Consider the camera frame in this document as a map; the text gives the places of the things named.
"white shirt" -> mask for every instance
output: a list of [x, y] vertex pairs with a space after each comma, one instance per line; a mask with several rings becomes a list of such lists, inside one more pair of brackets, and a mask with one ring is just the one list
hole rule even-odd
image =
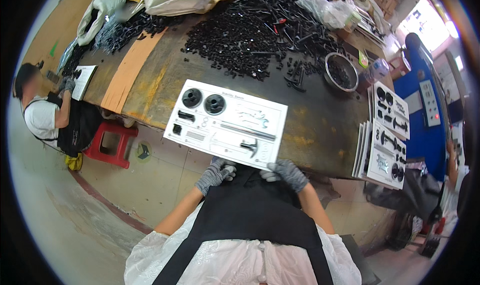
[[[58, 138], [59, 130], [55, 128], [56, 110], [60, 110], [58, 105], [48, 102], [47, 97], [35, 96], [24, 113], [25, 123], [30, 132], [40, 139]], [[57, 147], [57, 140], [43, 142], [50, 146]]]
[[[153, 231], [133, 247], [125, 264], [123, 277], [126, 285], [150, 285], [155, 280], [187, 238], [202, 204], [170, 237]], [[342, 238], [325, 233], [319, 226], [317, 231], [333, 284], [360, 285], [362, 276]], [[269, 241], [239, 239], [203, 242], [178, 284], [258, 285], [260, 275], [266, 276], [263, 282], [268, 285], [317, 284], [305, 249]]]

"black plastic disc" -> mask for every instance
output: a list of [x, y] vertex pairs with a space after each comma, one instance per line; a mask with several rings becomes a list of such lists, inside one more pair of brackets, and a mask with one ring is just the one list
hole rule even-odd
[[397, 163], [394, 163], [392, 167], [392, 176], [394, 179], [396, 179], [398, 175], [399, 175], [399, 165]]
[[205, 98], [205, 110], [210, 115], [220, 114], [225, 106], [225, 100], [218, 94], [213, 94]]
[[202, 101], [202, 93], [199, 89], [189, 89], [183, 93], [182, 102], [187, 108], [195, 108]]
[[387, 93], [387, 94], [385, 95], [385, 100], [387, 101], [387, 103], [388, 103], [390, 106], [393, 105], [393, 96], [392, 96], [392, 94]]
[[377, 96], [381, 101], [385, 100], [385, 91], [380, 87], [377, 88]]
[[398, 181], [401, 182], [403, 180], [403, 176], [404, 176], [404, 171], [403, 171], [403, 167], [400, 167], [398, 169]]

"black hair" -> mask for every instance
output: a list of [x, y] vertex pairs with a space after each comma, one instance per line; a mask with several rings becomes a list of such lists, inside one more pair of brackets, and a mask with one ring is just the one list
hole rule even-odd
[[14, 97], [17, 97], [20, 100], [23, 98], [25, 84], [27, 84], [38, 72], [40, 72], [39, 68], [30, 63], [25, 63], [20, 67], [15, 79]]

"white lace blouse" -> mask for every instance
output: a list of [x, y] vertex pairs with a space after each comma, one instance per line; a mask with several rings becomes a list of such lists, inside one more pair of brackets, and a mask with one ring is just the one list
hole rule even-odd
[[[126, 285], [150, 285], [182, 241], [187, 238], [203, 203], [171, 236], [155, 231], [133, 247], [127, 258]], [[318, 235], [333, 284], [358, 284], [362, 277], [339, 235]], [[178, 284], [317, 284], [307, 251], [259, 240], [213, 240], [203, 242], [180, 277]]]

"black apron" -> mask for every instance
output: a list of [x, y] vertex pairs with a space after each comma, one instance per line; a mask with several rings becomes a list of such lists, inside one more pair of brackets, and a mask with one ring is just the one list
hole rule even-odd
[[[37, 101], [45, 101], [45, 99], [37, 99], [30, 102], [27, 108]], [[62, 99], [55, 93], [49, 92], [46, 101], [56, 104], [59, 108], [62, 107]], [[103, 117], [99, 109], [87, 102], [70, 99], [70, 115], [68, 126], [58, 129], [58, 137], [54, 139], [41, 139], [41, 141], [55, 141], [57, 146], [70, 157], [76, 158], [78, 153], [90, 146], [90, 143], [99, 129]]]
[[223, 239], [268, 240], [303, 247], [318, 284], [333, 284], [315, 222], [299, 209], [295, 192], [285, 182], [268, 183], [258, 172], [238, 165], [233, 181], [210, 187], [188, 237], [154, 285], [176, 284], [203, 241]]

